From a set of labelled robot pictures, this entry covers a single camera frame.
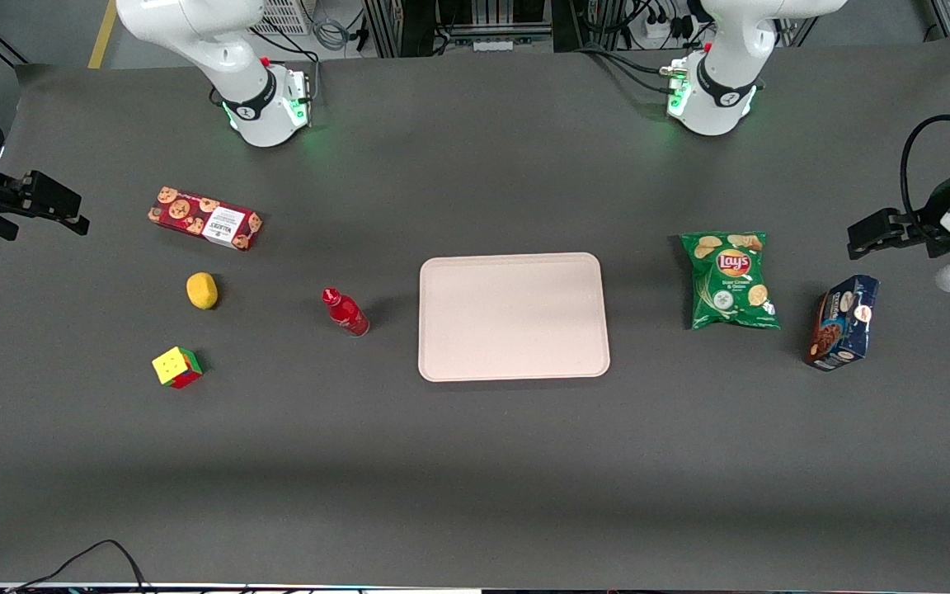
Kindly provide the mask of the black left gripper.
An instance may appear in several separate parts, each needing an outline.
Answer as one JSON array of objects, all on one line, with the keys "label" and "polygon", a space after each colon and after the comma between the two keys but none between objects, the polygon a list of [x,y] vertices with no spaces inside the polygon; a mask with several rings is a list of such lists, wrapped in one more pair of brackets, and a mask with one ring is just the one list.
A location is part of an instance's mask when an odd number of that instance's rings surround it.
[{"label": "black left gripper", "polygon": [[913,213],[901,213],[896,208],[875,211],[848,227],[848,259],[856,261],[870,253],[896,247],[901,225],[907,237],[904,247],[924,245],[929,258],[942,258],[950,253],[950,232],[942,223],[946,213],[947,208],[930,206]]}]

